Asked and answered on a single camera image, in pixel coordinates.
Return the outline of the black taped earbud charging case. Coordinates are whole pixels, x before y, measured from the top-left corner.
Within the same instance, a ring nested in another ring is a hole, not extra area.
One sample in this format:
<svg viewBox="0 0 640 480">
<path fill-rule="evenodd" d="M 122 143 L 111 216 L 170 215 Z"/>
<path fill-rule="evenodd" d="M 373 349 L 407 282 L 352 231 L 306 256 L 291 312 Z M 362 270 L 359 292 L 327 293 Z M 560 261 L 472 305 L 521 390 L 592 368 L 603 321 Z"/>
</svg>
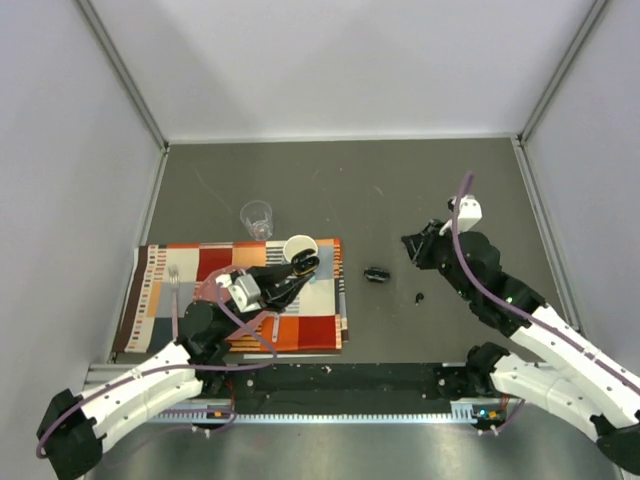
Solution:
<svg viewBox="0 0 640 480">
<path fill-rule="evenodd" d="M 371 283 L 384 284 L 391 279 L 388 270 L 380 267 L 369 267 L 363 271 L 363 277 Z"/>
</svg>

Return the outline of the black case with gold line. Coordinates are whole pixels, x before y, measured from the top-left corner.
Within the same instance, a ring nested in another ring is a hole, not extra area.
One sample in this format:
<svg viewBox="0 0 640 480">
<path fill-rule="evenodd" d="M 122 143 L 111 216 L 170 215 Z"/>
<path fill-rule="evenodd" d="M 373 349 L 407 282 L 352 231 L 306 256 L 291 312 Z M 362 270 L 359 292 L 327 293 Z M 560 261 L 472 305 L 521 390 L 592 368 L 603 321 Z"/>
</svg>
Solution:
<svg viewBox="0 0 640 480">
<path fill-rule="evenodd" d="M 290 264 L 292 266 L 292 274 L 300 277 L 313 274 L 319 267 L 320 259 L 317 256 L 317 251 L 309 248 L 295 254 L 290 260 Z"/>
</svg>

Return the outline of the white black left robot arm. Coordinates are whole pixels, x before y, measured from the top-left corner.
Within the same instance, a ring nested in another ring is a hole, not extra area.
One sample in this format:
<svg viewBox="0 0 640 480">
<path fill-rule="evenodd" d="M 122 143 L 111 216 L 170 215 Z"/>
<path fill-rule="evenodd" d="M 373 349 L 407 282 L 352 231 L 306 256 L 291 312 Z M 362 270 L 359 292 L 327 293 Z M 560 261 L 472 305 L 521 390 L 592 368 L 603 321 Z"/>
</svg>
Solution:
<svg viewBox="0 0 640 480">
<path fill-rule="evenodd" d="M 92 470 L 124 436 L 156 415 L 201 394 L 216 396 L 226 387 L 229 337 L 253 335 L 269 313 L 283 312 L 314 276 L 315 259 L 270 267 L 230 266 L 200 285 L 185 316 L 198 313 L 207 327 L 181 334 L 147 361 L 105 384 L 52 398 L 36 432 L 36 456 L 50 462 L 60 479 L 78 479 Z"/>
</svg>

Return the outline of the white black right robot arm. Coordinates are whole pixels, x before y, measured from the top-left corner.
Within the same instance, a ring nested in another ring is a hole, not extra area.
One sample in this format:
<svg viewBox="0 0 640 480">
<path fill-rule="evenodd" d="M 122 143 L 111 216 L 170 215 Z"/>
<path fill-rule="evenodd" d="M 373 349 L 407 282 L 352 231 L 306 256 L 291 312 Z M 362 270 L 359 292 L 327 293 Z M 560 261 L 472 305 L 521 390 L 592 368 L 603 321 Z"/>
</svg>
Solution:
<svg viewBox="0 0 640 480">
<path fill-rule="evenodd" d="M 485 325 L 544 360 L 545 372 L 509 352 L 467 370 L 469 388 L 495 390 L 546 410 L 590 438 L 612 463 L 639 472 L 639 377 L 574 330 L 534 289 L 506 273 L 476 231 L 442 233 L 430 222 L 401 241 L 411 262 L 437 271 Z"/>
</svg>

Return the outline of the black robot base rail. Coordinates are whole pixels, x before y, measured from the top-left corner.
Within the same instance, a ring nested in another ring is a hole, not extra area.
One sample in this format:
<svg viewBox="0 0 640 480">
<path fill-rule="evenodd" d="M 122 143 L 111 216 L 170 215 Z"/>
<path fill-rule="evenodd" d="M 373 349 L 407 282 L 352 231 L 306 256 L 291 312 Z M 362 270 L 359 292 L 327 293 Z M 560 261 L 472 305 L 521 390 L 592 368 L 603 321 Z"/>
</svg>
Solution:
<svg viewBox="0 0 640 480">
<path fill-rule="evenodd" d="M 229 375 L 239 413 L 435 413 L 480 397 L 467 369 L 436 363 L 276 364 Z"/>
</svg>

